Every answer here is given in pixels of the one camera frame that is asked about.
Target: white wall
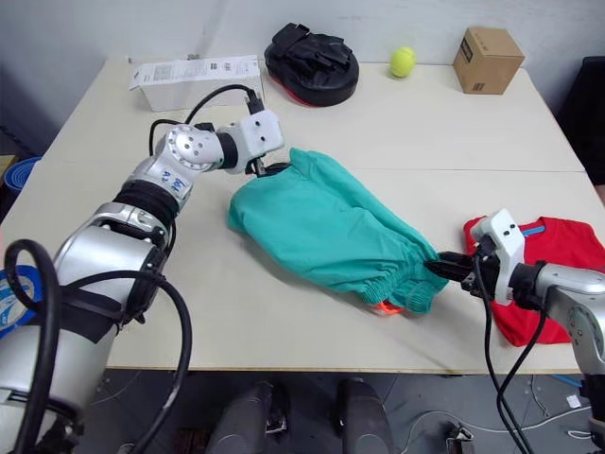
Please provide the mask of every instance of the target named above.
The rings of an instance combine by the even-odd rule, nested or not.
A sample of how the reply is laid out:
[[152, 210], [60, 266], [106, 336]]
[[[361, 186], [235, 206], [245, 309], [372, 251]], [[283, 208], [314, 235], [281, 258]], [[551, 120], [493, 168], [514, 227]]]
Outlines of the white wall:
[[604, 0], [0, 0], [0, 122], [44, 150], [105, 59], [262, 53], [287, 22], [361, 61], [411, 45], [421, 63], [451, 62], [467, 26], [505, 27], [555, 111], [581, 58], [605, 54]]

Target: white cable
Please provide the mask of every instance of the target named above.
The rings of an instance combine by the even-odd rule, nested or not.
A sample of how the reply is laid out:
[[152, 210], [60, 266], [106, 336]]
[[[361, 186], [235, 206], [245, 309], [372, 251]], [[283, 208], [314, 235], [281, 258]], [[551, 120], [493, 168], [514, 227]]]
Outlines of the white cable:
[[550, 413], [548, 412], [548, 409], [546, 408], [546, 405], [543, 404], [540, 399], [538, 398], [538, 394], [536, 393], [536, 390], [534, 388], [534, 380], [536, 379], [536, 375], [532, 374], [531, 376], [531, 381], [529, 382], [529, 388], [531, 389], [531, 395], [533, 397], [534, 402], [536, 403], [536, 405], [538, 407], [540, 407], [540, 410], [542, 410], [542, 413], [544, 415], [544, 418], [549, 418], [550, 417]]
[[125, 390], [128, 389], [128, 387], [134, 383], [134, 380], [137, 379], [137, 377], [141, 374], [142, 371], [137, 371], [137, 373], [129, 380], [129, 382], [124, 385], [124, 387], [118, 391], [117, 393], [114, 393], [112, 395], [110, 395], [109, 397], [105, 397], [101, 400], [97, 400], [96, 402], [93, 402], [90, 406], [92, 407], [93, 405], [98, 405], [98, 404], [102, 404], [103, 402], [107, 402], [108, 400], [112, 400], [113, 398], [117, 397], [118, 395], [120, 395], [121, 393], [123, 393]]
[[[544, 419], [543, 422], [541, 423], [537, 423], [537, 424], [533, 424], [531, 426], [526, 426], [524, 428], [521, 428], [522, 431], [527, 431], [527, 430], [534, 430], [535, 428], [541, 428], [542, 426], [545, 426], [548, 423], [552, 423], [553, 421], [558, 420], [559, 418], [563, 418], [564, 416], [569, 416], [570, 414], [574, 414], [574, 413], [578, 413], [580, 411], [585, 411], [585, 410], [589, 410], [591, 407], [582, 407], [580, 409], [575, 409], [575, 410], [570, 410], [570, 411], [566, 411], [564, 413], [558, 414], [556, 416], [553, 416], [551, 418], [548, 419]], [[416, 421], [414, 421], [414, 424], [412, 424], [412, 427], [409, 428], [409, 433], [407, 435], [407, 441], [406, 441], [406, 447], [404, 447], [404, 449], [401, 451], [400, 454], [406, 454], [409, 451], [409, 444], [411, 443], [411, 439], [412, 439], [412, 435], [414, 433], [414, 429], [416, 428], [416, 426], [418, 426], [418, 424], [426, 417], [429, 416], [431, 414], [442, 414], [444, 416], [447, 416], [449, 418], [452, 418], [456, 421], [458, 421], [459, 423], [461, 423], [464, 426], [468, 426], [469, 428], [476, 428], [477, 430], [483, 430], [484, 432], [490, 432], [490, 433], [509, 433], [507, 430], [504, 429], [498, 429], [498, 428], [483, 428], [481, 426], [475, 426], [474, 424], [471, 423], [467, 423], [466, 421], [464, 421], [463, 419], [458, 418], [457, 416], [455, 416], [455, 414], [449, 413], [447, 411], [441, 411], [441, 410], [431, 410], [431, 411], [427, 411], [423, 414], [421, 414], [420, 416], [418, 416], [416, 418]]]
[[583, 430], [567, 430], [565, 433], [576, 440], [590, 440], [592, 438], [590, 432]]

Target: white box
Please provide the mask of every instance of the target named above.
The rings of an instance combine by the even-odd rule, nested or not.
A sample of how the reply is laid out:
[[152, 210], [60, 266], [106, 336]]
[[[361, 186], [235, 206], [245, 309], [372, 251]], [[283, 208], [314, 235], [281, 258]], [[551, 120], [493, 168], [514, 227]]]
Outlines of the white box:
[[[132, 74], [129, 90], [140, 88], [151, 110], [161, 112], [192, 109], [210, 92], [230, 83], [246, 85], [264, 98], [255, 55], [142, 64]], [[230, 90], [207, 105], [239, 106], [244, 104], [244, 96], [241, 90]]]

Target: brown box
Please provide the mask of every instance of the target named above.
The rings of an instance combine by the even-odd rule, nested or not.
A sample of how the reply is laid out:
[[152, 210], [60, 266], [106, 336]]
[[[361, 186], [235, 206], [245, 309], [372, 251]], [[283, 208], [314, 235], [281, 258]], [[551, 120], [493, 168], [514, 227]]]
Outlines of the brown box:
[[502, 95], [525, 56], [504, 28], [472, 26], [454, 59], [464, 93]]

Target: black punching mitt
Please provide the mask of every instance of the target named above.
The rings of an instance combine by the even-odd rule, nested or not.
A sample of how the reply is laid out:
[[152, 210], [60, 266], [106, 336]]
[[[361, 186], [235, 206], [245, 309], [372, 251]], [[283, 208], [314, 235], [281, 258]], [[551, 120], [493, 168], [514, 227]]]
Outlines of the black punching mitt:
[[359, 64], [342, 38], [288, 24], [265, 51], [268, 73], [299, 101], [333, 106], [355, 91]]

